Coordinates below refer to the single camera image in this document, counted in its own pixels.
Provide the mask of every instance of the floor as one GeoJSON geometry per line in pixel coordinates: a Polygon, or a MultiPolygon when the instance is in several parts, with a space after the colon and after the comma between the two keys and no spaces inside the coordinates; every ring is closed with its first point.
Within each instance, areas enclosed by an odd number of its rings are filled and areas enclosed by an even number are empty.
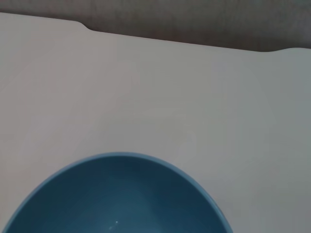
{"type": "Polygon", "coordinates": [[[1,0],[0,12],[242,50],[311,48],[311,0],[1,0]]]}

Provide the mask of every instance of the blue bowl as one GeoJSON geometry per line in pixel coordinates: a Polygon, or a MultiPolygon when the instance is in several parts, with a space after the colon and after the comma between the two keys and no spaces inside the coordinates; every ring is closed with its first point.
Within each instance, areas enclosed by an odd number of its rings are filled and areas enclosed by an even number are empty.
{"type": "Polygon", "coordinates": [[[43,182],[4,233],[231,233],[212,198],[159,159],[107,153],[43,182]]]}

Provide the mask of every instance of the white tabletop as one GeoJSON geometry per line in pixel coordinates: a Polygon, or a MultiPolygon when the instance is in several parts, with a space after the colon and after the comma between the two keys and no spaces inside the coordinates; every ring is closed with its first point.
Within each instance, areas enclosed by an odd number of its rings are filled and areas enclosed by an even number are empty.
{"type": "Polygon", "coordinates": [[[311,50],[270,53],[0,14],[0,229],[63,166],[131,151],[211,194],[237,233],[311,229],[311,50]]]}

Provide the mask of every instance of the white table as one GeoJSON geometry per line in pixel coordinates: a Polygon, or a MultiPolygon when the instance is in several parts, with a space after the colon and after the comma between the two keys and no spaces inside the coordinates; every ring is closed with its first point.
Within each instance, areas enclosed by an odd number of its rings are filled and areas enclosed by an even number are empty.
{"type": "Polygon", "coordinates": [[[183,169],[236,233],[309,233],[311,51],[214,48],[0,14],[0,229],[48,176],[110,151],[183,169]]]}

